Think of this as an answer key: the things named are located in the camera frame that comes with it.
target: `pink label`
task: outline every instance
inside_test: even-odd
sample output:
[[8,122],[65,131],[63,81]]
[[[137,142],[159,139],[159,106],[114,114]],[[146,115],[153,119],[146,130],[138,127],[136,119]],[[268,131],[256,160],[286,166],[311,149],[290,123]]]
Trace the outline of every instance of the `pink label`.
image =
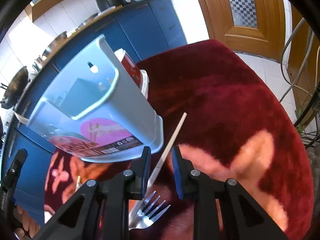
[[50,142],[66,152],[79,152],[98,146],[97,143],[84,141],[71,136],[52,136]]
[[95,118],[83,123],[80,132],[87,140],[63,135],[52,136],[50,142],[79,157],[116,153],[142,144],[121,125],[105,118]]
[[84,137],[100,146],[132,136],[117,122],[105,118],[95,118],[84,122],[80,131]]

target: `fork tines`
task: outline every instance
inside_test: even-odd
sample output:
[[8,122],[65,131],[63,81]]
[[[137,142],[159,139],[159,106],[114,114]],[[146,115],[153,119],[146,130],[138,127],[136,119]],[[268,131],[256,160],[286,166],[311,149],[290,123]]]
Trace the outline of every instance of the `fork tines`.
[[147,216],[152,222],[156,222],[170,207],[168,205],[166,208],[161,210],[157,213],[157,211],[161,208],[161,206],[166,202],[165,200],[162,201],[158,206],[156,206],[154,209],[153,206],[156,204],[156,202],[159,200],[161,196],[156,197],[156,199],[148,205],[149,201],[152,199],[152,197],[155,195],[156,191],[153,191],[144,201],[141,205],[140,211],[142,214]]

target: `wok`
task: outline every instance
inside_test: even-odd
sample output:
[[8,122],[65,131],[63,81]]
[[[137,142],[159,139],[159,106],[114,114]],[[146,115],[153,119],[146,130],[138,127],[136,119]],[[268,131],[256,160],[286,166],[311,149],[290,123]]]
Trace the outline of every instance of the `wok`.
[[9,109],[13,107],[17,101],[19,100],[20,96],[23,93],[24,88],[28,83],[28,70],[27,67],[22,67],[18,73],[13,77],[9,85],[5,85],[1,83],[0,88],[5,89],[1,107],[4,109]]

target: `plastic container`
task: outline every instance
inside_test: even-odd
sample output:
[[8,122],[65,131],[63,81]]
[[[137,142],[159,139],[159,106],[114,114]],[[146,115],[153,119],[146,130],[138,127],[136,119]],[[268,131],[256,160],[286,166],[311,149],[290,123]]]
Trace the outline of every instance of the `plastic container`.
[[141,75],[142,75],[142,81],[141,81],[141,93],[144,95],[146,99],[148,99],[148,91],[149,91],[149,77],[147,72],[142,69]]
[[162,118],[103,35],[56,76],[27,126],[55,146],[89,162],[139,158],[144,146],[156,153],[164,141]]

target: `fork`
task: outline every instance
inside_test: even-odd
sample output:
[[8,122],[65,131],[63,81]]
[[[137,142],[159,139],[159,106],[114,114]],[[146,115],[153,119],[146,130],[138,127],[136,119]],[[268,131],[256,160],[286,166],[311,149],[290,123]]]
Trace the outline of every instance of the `fork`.
[[156,197],[156,199],[149,206],[147,206],[155,193],[156,191],[153,191],[146,199],[143,200],[141,207],[139,208],[137,214],[129,225],[129,230],[134,228],[144,229],[151,226],[169,209],[170,205],[156,214],[159,208],[165,203],[164,200],[153,209],[153,206],[159,200],[160,196]]

